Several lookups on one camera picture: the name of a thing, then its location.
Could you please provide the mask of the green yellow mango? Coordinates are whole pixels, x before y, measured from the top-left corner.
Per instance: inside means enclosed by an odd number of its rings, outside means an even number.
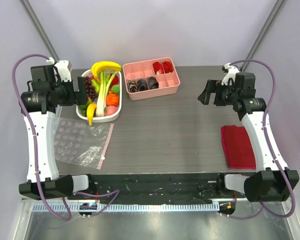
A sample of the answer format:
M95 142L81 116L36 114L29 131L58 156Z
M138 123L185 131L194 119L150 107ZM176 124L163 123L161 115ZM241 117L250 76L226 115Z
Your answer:
M87 116L87 108L88 108L89 104L84 104L84 105L78 105L78 110L79 110L79 113L86 117Z

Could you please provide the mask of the small yellow banana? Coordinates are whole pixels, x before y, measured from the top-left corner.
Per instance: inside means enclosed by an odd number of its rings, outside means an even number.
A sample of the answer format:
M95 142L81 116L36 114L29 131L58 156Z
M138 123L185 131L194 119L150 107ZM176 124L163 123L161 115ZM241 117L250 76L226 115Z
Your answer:
M95 115L97 105L95 103L90 103L86 109L86 117L88 120L88 124L91 126L93 124L93 118Z

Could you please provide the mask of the clear pink zip top bag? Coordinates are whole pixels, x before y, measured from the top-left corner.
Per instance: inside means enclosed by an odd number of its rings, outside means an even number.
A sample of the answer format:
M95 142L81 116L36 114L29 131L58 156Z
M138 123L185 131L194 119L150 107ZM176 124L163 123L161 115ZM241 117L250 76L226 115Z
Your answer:
M60 118L54 134L55 160L100 170L106 159L114 124Z

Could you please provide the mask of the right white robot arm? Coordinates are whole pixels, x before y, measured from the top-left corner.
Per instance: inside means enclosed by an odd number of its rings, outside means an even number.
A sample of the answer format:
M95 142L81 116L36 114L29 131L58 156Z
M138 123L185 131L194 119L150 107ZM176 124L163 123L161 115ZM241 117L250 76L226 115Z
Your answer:
M223 198L233 191L245 195L249 202L284 202L299 181L296 170L290 170L277 147L270 127L266 102L256 98L256 77L253 73L239 72L228 85L209 79L198 96L208 105L215 94L214 105L233 107L249 137L255 157L256 172L251 176L225 173L216 184L216 193Z

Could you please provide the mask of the orange tangerine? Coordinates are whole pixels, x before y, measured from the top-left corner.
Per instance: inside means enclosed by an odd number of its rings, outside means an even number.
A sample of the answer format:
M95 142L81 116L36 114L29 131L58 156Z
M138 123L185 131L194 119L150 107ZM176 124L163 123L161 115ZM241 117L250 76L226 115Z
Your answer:
M109 93L106 97L106 105L118 107L120 104L120 97L118 94Z

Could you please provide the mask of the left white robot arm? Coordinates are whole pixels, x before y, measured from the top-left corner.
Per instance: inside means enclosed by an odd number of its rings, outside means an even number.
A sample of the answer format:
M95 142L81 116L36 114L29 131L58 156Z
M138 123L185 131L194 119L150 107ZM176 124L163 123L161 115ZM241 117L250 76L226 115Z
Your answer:
M41 200L71 197L79 192L90 200L97 192L91 174L59 175L55 160L54 131L58 106L73 106L88 101L84 79L74 90L69 61L33 66L32 80L21 100L28 111L24 121L28 133L29 167L26 182L18 187L25 197Z

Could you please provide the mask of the green white celery stalk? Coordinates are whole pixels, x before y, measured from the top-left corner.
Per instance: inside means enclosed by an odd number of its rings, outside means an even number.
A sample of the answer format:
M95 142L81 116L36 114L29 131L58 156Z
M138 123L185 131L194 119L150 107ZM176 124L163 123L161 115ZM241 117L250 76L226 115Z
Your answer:
M106 98L112 81L117 75L117 71L113 72L112 75L106 75L106 71L100 73L100 91L96 103L96 116L103 117L105 115Z

